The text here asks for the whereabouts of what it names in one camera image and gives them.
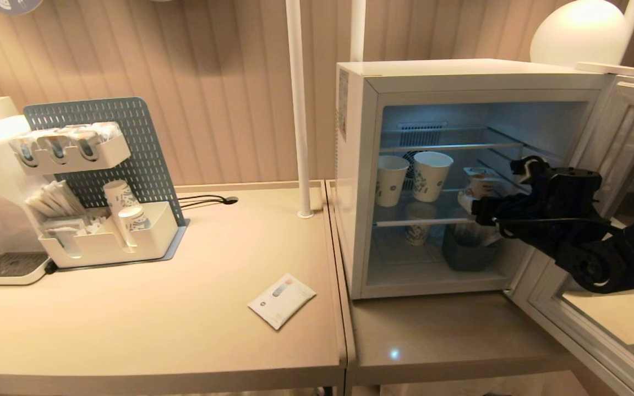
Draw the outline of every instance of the beige wall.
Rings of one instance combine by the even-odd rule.
[[[364,57],[528,60],[539,23],[567,2],[368,0]],[[301,4],[310,175],[330,178],[351,2]],[[0,95],[19,108],[144,98],[178,185],[297,178],[284,0],[45,0],[0,14]]]

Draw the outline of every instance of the beige table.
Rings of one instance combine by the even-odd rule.
[[[329,196],[334,196],[333,188]],[[332,216],[335,250],[339,241]],[[340,278],[344,272],[337,256]],[[606,386],[501,291],[345,300],[347,389],[572,370],[587,389]]]
[[[324,183],[312,186],[308,220],[297,217],[297,183],[179,188],[239,203],[186,211],[192,222],[171,261],[0,287],[0,393],[342,386],[347,359]],[[275,331],[247,303],[285,273],[317,296]]]

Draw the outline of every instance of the white organizer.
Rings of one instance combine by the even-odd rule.
[[[63,148],[65,155],[62,158],[65,163],[54,161],[53,153],[48,150],[35,150],[33,155],[38,159],[38,166],[35,167],[26,165],[18,153],[14,153],[14,155],[24,172],[28,175],[53,175],[56,173],[109,169],[119,165],[131,156],[131,151],[129,151],[129,146],[123,135],[100,143],[95,149],[99,153],[99,158],[95,161],[88,161],[80,154],[80,149],[77,146],[65,147]]]
[[[60,268],[159,259],[168,251],[178,224],[167,201],[141,203],[141,206],[151,227],[131,231],[138,244],[133,250],[126,245],[113,218],[108,218],[93,235],[74,236],[79,256],[70,256],[55,238],[41,237],[39,241]]]

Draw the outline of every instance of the white packet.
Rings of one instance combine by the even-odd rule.
[[[315,295],[312,289],[286,273],[273,286],[251,301],[249,308],[277,330]]]

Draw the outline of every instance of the mini fridge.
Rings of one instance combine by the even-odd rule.
[[[503,238],[456,265],[447,259],[451,233],[474,223],[458,201],[468,183],[464,168],[493,170],[499,196],[530,191],[509,168],[525,156],[599,171],[602,215],[618,205],[634,172],[629,76],[496,59],[338,63],[335,119],[335,213],[352,299],[518,286],[535,252],[521,241]],[[619,147],[619,161],[609,161]],[[437,200],[413,216],[412,164],[421,151],[453,164]],[[390,207],[375,204],[383,155],[410,164]],[[424,245],[408,243],[413,225],[428,226]]]

